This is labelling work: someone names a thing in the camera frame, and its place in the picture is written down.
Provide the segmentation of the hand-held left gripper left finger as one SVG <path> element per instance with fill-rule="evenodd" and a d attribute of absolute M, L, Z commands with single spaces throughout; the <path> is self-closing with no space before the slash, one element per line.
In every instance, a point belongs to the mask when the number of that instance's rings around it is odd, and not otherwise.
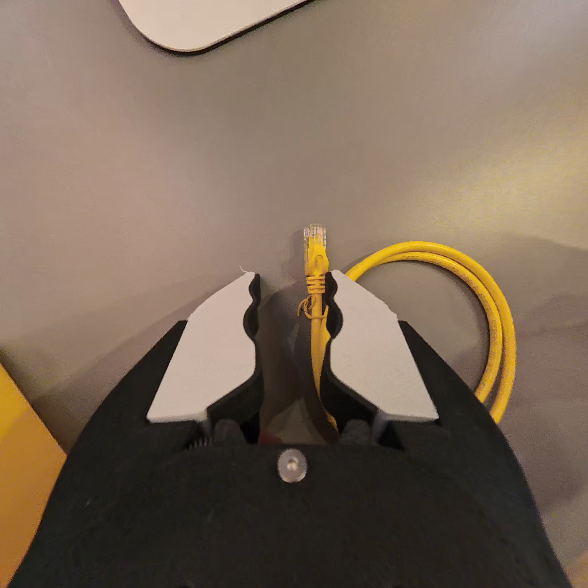
<path fill-rule="evenodd" d="M 260 302 L 261 277 L 245 272 L 192 312 L 148 410 L 150 423 L 259 424 Z"/>

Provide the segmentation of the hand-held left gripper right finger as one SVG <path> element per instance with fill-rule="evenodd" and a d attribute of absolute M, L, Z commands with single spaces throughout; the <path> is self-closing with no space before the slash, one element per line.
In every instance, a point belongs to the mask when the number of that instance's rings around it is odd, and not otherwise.
<path fill-rule="evenodd" d="M 342 433 L 351 420 L 375 437 L 392 422 L 433 423 L 439 414 L 396 313 L 339 270 L 326 277 L 328 307 L 320 400 Z"/>

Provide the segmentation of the yellow plastic bin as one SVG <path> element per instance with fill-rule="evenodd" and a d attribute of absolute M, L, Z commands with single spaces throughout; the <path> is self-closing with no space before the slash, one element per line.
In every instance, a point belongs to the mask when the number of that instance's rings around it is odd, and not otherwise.
<path fill-rule="evenodd" d="M 66 454 L 1 366 L 1 587 L 38 530 Z"/>

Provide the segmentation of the white rounded board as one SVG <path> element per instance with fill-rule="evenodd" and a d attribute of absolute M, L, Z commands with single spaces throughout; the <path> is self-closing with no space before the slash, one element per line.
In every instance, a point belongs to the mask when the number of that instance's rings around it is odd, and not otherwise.
<path fill-rule="evenodd" d="M 134 28 L 159 48 L 201 54 L 311 1 L 119 1 Z"/>

